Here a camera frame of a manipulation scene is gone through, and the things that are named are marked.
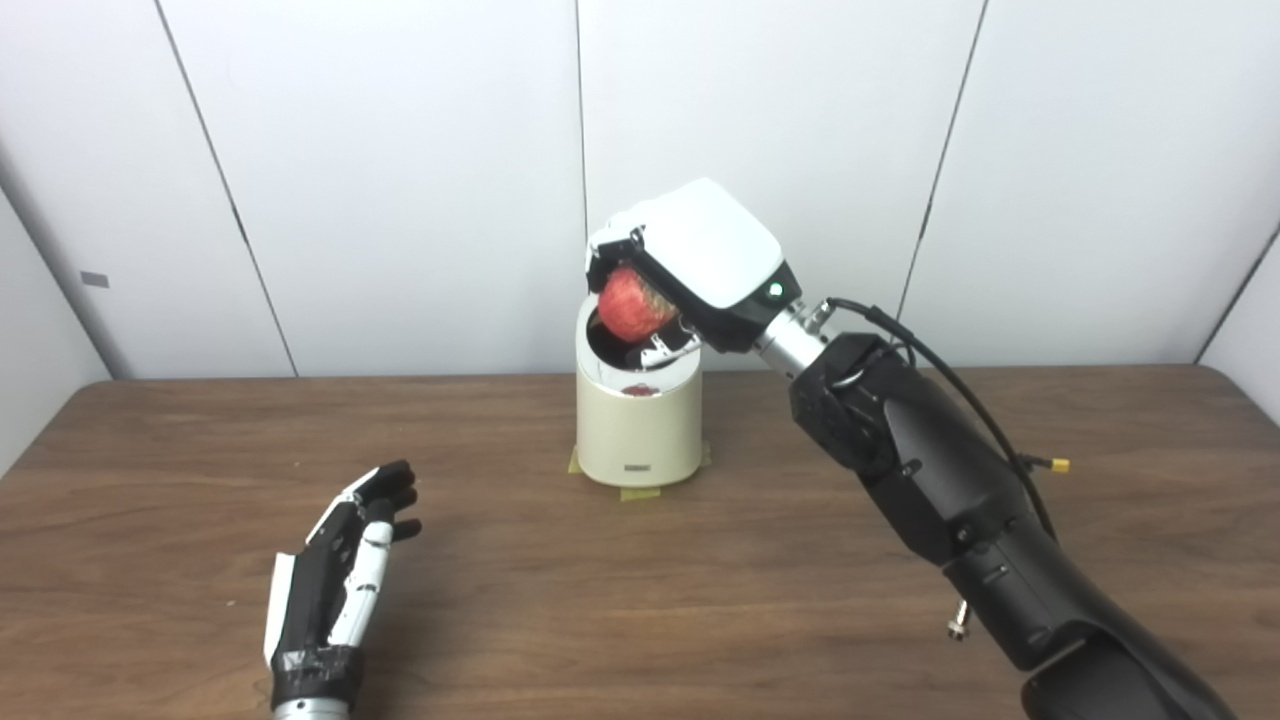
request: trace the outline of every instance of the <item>cylindrical container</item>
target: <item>cylindrical container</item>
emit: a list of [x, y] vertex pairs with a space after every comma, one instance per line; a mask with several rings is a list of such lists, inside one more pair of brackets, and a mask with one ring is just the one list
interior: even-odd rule
[[653, 370], [627, 370], [626, 345], [600, 324], [598, 296], [577, 314], [577, 464], [625, 488], [678, 483], [703, 460], [701, 350]]

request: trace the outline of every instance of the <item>black forearm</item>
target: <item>black forearm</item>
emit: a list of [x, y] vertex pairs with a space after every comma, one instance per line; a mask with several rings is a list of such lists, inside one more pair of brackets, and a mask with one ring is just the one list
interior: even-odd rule
[[[1085, 642], [1029, 683], [1033, 717], [1110, 720], [1149, 707], [1156, 714], [1144, 719], [1234, 719], [1066, 559], [1009, 461], [883, 340], [837, 337], [792, 383], [791, 401], [800, 427], [858, 474], [913, 552], [943, 569], [1018, 669], [1042, 667]], [[1101, 700], [1066, 697], [1079, 692]]]

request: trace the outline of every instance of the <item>black tape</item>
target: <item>black tape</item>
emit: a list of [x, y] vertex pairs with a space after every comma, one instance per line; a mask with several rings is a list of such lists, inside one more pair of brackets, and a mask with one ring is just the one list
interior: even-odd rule
[[271, 710], [312, 697], [340, 700], [355, 708], [365, 680], [365, 653], [351, 646], [276, 652], [271, 678]]

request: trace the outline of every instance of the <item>silver connector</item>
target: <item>silver connector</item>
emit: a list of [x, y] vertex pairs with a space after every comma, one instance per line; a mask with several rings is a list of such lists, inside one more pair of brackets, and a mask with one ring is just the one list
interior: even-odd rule
[[788, 380], [796, 379], [826, 347], [818, 334], [805, 329], [804, 305], [799, 300], [778, 313], [755, 341], [755, 351], [764, 363]]
[[282, 702], [275, 720], [349, 720], [347, 703], [332, 697], [308, 697]]
[[947, 623], [947, 637], [956, 642], [963, 642], [966, 637], [969, 637], [968, 601], [961, 600], [960, 603], [956, 605], [956, 614], [951, 618], [951, 621]]
[[809, 334], [818, 334], [818, 331], [827, 324], [827, 320], [829, 320], [835, 313], [836, 307], [831, 302], [823, 300], [817, 307], [813, 309], [813, 313], [809, 313], [809, 316], [804, 319], [805, 332]]

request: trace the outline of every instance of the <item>metal wrist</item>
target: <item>metal wrist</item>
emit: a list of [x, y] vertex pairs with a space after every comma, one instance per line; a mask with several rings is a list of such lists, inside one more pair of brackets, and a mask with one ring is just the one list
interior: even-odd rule
[[[788, 380], [799, 378], [827, 348], [822, 323], [831, 316], [831, 313], [820, 316], [823, 309], [818, 307], [810, 316], [805, 316], [804, 309], [804, 304], [799, 300], [792, 302], [773, 318], [755, 341], [755, 351], [764, 363], [774, 372], [786, 375]], [[814, 315], [820, 319], [815, 323], [806, 322]]]
[[274, 720], [348, 720], [347, 703], [332, 697], [308, 697], [282, 702]]

